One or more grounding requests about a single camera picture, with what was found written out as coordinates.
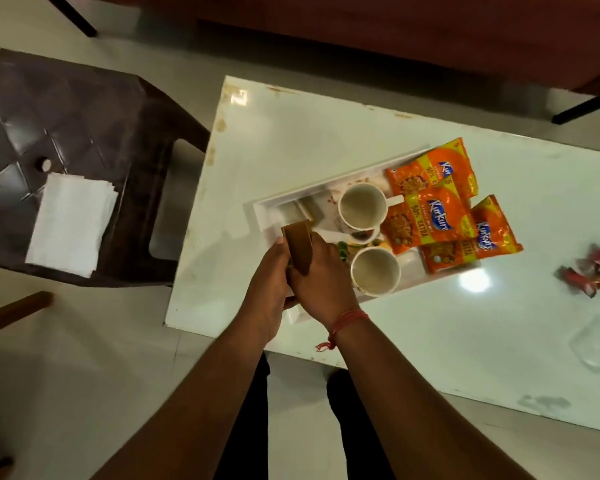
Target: mug handle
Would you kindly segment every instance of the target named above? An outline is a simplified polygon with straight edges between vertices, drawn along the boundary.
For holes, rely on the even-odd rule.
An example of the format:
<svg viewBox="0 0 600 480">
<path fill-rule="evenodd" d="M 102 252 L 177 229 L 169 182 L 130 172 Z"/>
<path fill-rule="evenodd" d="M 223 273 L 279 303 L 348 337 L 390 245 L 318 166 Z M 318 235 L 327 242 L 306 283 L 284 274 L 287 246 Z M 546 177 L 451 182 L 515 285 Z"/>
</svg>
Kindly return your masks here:
<svg viewBox="0 0 600 480">
<path fill-rule="evenodd" d="M 387 207 L 391 207 L 392 205 L 398 205 L 404 203 L 404 195 L 400 194 L 400 195 L 396 195 L 393 197 L 389 197 L 386 200 L 386 206 Z"/>
</svg>

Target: kurkure logo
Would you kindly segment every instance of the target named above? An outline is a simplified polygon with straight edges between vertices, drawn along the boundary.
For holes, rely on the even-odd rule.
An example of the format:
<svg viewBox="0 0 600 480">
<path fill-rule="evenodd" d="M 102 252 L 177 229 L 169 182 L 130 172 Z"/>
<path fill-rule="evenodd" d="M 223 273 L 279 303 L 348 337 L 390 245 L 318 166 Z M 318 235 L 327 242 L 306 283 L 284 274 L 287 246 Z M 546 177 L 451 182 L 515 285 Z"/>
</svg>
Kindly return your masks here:
<svg viewBox="0 0 600 480">
<path fill-rule="evenodd" d="M 478 246 L 481 249 L 496 249 L 497 246 L 491 240 L 491 229 L 487 222 L 476 223 L 478 227 Z"/>
<path fill-rule="evenodd" d="M 438 165 L 442 167 L 442 176 L 449 177 L 454 172 L 454 168 L 451 166 L 449 162 L 438 162 Z"/>
<path fill-rule="evenodd" d="M 428 200 L 427 203 L 429 204 L 433 227 L 438 230 L 451 230 L 452 227 L 447 222 L 447 213 L 442 202 L 439 200 Z"/>
</svg>

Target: person's right hand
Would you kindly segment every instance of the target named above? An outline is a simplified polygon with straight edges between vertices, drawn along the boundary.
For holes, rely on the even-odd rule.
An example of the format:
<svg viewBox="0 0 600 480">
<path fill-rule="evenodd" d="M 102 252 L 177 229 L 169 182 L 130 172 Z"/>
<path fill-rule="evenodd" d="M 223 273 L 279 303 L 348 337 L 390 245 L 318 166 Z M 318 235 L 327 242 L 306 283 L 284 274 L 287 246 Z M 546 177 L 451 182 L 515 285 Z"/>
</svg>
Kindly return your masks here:
<svg viewBox="0 0 600 480">
<path fill-rule="evenodd" d="M 331 330 L 344 312 L 360 306 L 351 287 L 349 267 L 340 259 L 337 246 L 327 244 L 315 232 L 311 239 L 313 258 L 309 274 L 303 276 L 291 268 L 289 286 L 306 312 Z"/>
</svg>

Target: tray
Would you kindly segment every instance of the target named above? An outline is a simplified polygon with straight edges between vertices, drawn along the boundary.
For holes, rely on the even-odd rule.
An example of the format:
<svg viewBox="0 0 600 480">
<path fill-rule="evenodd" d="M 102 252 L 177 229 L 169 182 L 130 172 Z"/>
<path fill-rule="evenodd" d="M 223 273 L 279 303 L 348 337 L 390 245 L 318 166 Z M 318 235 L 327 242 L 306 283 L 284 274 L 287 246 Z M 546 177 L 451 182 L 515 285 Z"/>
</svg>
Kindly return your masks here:
<svg viewBox="0 0 600 480">
<path fill-rule="evenodd" d="M 306 199 L 309 199 L 309 202 L 311 203 L 310 210 L 318 209 L 318 212 L 312 212 L 312 215 L 316 217 L 313 230 L 320 234 L 325 241 L 336 244 L 339 243 L 338 248 L 340 249 L 341 256 L 344 257 L 344 254 L 346 253 L 355 252 L 360 245 L 358 245 L 355 240 L 351 239 L 348 234 L 339 231 L 335 224 L 335 216 L 337 216 L 336 202 L 339 195 L 349 185 L 357 182 L 370 182 L 378 186 L 387 197 L 391 197 L 393 192 L 389 181 L 384 176 L 384 170 L 408 163 L 430 151 L 432 148 L 434 147 L 426 147 L 417 150 L 416 152 L 406 153 L 364 169 L 355 170 L 339 177 L 258 201 L 253 204 L 258 226 L 269 245 L 273 244 L 278 237 L 282 236 L 280 230 L 282 226 L 306 218 L 304 209 L 307 208 L 307 205 L 305 205 L 304 202 L 306 202 Z M 296 204 L 299 200 L 303 202 L 302 205 Z M 343 242 L 347 243 L 347 249 L 344 249 L 345 246 L 343 245 Z M 383 246 L 389 250 L 391 249 L 389 243 L 386 242 L 382 234 L 377 235 L 375 240 L 362 247 L 367 246 Z M 464 273 L 467 269 L 480 267 L 480 261 L 475 261 L 470 264 L 449 268 L 435 274 L 429 274 L 422 261 L 420 251 L 417 248 L 412 248 L 407 252 L 398 255 L 397 258 L 400 263 L 402 275 L 400 277 L 400 282 L 393 293 L 400 293 L 403 290 L 413 288 L 414 286 L 423 283 L 433 282 L 448 276 Z M 288 294 L 289 296 L 292 295 L 291 290 L 289 290 Z M 378 299 L 365 295 L 357 289 L 356 296 L 360 303 Z M 291 323 L 309 318 L 309 315 L 301 306 L 295 306 L 292 309 L 287 310 L 285 314 Z"/>
</svg>

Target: floor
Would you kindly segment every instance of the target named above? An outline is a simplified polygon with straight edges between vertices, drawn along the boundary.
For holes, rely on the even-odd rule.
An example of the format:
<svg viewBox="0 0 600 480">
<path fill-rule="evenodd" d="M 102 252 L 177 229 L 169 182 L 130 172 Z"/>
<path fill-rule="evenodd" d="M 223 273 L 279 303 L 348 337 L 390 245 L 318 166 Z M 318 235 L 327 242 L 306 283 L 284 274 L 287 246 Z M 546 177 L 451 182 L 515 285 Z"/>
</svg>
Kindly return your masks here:
<svg viewBox="0 0 600 480">
<path fill-rule="evenodd" d="M 600 149 L 600 111 L 563 127 L 548 122 L 551 112 L 583 99 L 566 91 L 371 55 L 353 64 L 357 55 L 347 50 L 174 27 L 132 9 L 72 2 L 101 29 L 100 39 L 83 37 L 46 0 L 0 0 L 0 47 L 137 73 L 208 127 L 231 74 Z M 175 173 L 186 172 L 186 155 L 179 152 Z M 188 217 L 182 202 L 192 199 L 177 188 L 168 199 L 180 202 L 179 212 L 156 241 L 164 256 L 179 252 L 173 234 Z M 14 455 L 17 480 L 87 479 L 159 407 L 210 339 L 162 326 L 169 288 L 83 289 L 0 269 L 0 306 L 41 289 L 56 293 L 54 306 L 0 331 L 0 451 Z M 271 478 L 344 479 L 320 366 L 281 355 L 269 361 Z M 600 479 L 599 431 L 447 398 L 537 478 Z"/>
</svg>

